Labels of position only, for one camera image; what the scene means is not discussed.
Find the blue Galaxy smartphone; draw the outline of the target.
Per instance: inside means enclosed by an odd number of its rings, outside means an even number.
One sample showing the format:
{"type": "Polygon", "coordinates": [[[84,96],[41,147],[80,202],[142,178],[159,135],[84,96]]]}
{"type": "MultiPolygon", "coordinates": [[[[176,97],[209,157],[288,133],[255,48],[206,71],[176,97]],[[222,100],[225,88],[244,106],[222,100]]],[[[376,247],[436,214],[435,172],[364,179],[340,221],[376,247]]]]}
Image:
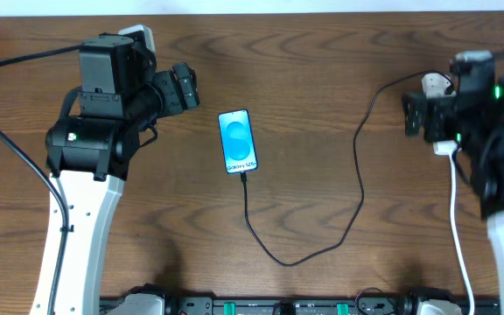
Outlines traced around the blue Galaxy smartphone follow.
{"type": "Polygon", "coordinates": [[[225,171],[250,172],[258,167],[249,112],[239,109],[218,115],[225,171]]]}

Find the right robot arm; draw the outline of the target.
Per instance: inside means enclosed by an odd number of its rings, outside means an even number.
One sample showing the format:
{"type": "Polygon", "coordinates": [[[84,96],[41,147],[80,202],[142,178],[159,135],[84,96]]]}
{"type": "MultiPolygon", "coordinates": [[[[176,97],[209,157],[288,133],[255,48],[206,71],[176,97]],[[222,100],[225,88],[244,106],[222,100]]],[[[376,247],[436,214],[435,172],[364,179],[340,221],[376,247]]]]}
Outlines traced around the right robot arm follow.
{"type": "Polygon", "coordinates": [[[496,262],[504,314],[504,74],[495,58],[455,59],[451,73],[421,73],[422,90],[402,97],[405,133],[428,143],[454,142],[470,158],[469,184],[496,262]]]}

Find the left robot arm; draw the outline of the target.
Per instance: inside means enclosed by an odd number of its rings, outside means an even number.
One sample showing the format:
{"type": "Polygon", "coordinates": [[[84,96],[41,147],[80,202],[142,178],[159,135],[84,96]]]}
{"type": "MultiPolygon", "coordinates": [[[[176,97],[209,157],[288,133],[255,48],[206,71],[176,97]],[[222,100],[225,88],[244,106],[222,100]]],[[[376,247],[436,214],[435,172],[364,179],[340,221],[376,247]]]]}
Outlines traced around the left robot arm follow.
{"type": "Polygon", "coordinates": [[[109,230],[141,132],[200,105],[186,63],[157,71],[150,28],[103,33],[80,47],[81,85],[45,137],[57,192],[50,214],[33,314],[96,314],[109,230]]]}

